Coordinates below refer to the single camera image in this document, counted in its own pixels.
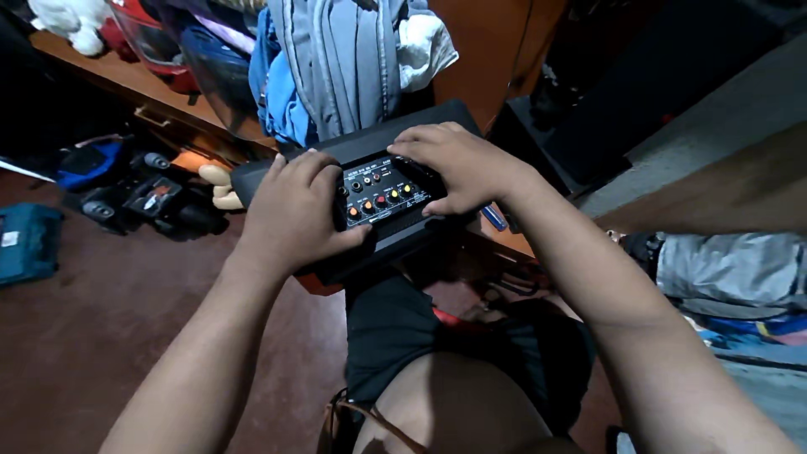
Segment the white cloth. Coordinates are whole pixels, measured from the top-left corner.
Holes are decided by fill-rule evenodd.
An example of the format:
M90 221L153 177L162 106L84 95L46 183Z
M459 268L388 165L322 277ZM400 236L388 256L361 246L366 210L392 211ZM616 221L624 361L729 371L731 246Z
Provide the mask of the white cloth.
M404 19L398 26L398 35L395 53L404 93L425 88L435 74L459 58L449 31L437 16L413 15Z

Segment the white plush toy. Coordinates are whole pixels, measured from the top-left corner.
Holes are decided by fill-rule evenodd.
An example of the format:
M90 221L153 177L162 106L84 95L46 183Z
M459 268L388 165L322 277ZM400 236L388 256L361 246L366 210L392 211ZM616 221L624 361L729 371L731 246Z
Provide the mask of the white plush toy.
M28 0L36 14L31 21L37 30L47 30L67 38L79 53L92 57L103 51L103 41L95 32L112 16L103 0Z

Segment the hanging clothes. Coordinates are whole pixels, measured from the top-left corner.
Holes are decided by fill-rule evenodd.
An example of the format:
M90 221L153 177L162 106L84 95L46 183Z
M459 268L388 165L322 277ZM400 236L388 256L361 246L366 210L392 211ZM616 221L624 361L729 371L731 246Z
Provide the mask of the hanging clothes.
M255 50L249 62L249 88L265 135L303 147L317 142L316 126L300 102L268 8L258 15Z
M201 15L194 15L196 20L199 21L207 30L210 30L214 35L221 38L232 47L242 50L248 54L252 54L255 49L255 39L252 36L247 36L223 23L215 20L207 19Z
M435 15L401 20L398 37L396 53L404 93L424 89L435 74L459 58L445 24Z
M401 94L395 30L401 19L431 14L425 0L268 4L299 99L321 141L381 123L395 113Z

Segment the left hand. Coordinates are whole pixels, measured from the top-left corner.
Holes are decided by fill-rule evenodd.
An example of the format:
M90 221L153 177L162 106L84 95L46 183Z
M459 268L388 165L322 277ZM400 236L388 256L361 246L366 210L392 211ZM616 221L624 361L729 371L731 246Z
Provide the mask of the left hand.
M338 164L314 149L288 163L278 154L249 205L236 252L267 271L290 275L361 245L369 225L345 232L333 227L334 191L342 176Z

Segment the hand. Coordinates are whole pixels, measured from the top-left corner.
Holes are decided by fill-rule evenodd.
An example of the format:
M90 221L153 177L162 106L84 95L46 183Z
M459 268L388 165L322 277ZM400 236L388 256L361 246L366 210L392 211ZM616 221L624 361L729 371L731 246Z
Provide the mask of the hand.
M529 180L541 179L530 165L505 153L453 121L403 131L387 151L440 173L448 196L423 208L423 215L468 212L493 200L505 201Z
M278 154L249 205L238 254L290 275L361 245L369 225L345 232L333 227L333 195L341 176L336 159L325 153L309 149L289 163Z

